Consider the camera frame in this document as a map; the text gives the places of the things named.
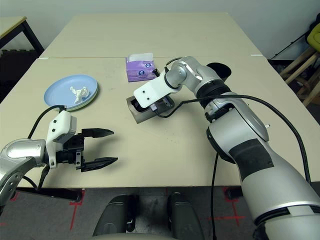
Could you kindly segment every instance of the tissue box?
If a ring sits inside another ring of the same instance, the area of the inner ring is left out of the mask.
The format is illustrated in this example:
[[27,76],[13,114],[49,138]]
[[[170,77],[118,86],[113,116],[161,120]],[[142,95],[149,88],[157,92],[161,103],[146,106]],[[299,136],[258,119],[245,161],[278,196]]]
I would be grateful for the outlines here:
[[145,81],[156,78],[156,75],[153,73],[155,65],[151,52],[129,55],[125,59],[125,66],[128,82]]

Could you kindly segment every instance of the wooden stool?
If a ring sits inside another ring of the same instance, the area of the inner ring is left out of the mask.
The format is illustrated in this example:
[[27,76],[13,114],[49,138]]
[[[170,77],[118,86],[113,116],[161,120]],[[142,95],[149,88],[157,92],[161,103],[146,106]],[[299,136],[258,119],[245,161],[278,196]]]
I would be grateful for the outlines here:
[[[320,102],[320,99],[316,99],[320,95],[320,66],[316,69],[314,74],[309,80],[305,80],[299,75],[310,65],[312,65],[320,57],[320,24],[317,24],[307,37],[307,41],[311,47],[305,50],[296,60],[294,60],[289,66],[287,66],[280,76],[285,80],[286,84],[296,80],[303,84],[303,87],[298,91],[297,96],[300,99],[304,99],[303,105],[307,106],[313,100],[315,103]],[[289,74],[297,66],[301,65],[295,72]]]

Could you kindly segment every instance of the yellow seat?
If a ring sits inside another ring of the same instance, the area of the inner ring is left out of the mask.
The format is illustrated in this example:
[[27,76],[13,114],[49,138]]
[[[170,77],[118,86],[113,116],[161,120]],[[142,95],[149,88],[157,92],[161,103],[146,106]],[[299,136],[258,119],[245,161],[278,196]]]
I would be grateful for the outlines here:
[[320,52],[320,23],[312,29],[306,40],[315,50]]

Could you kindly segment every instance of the purple tissue box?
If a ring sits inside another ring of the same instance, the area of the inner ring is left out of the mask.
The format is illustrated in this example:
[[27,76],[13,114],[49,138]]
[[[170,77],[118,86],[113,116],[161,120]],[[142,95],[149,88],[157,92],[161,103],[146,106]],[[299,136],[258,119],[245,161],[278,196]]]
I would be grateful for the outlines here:
[[128,82],[137,82],[155,79],[156,75],[154,61],[130,61],[125,58],[126,75]]

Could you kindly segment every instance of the white wall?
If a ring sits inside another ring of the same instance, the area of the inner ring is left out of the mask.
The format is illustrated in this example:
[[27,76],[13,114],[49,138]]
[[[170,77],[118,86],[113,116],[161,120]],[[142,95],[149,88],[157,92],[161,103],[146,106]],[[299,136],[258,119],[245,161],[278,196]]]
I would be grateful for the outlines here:
[[[77,14],[208,11],[228,12],[260,51],[271,58],[306,32],[320,12],[320,0],[0,0],[0,16],[27,16],[44,47]],[[302,40],[278,59],[294,59],[306,46]],[[20,34],[4,48],[32,47]]]

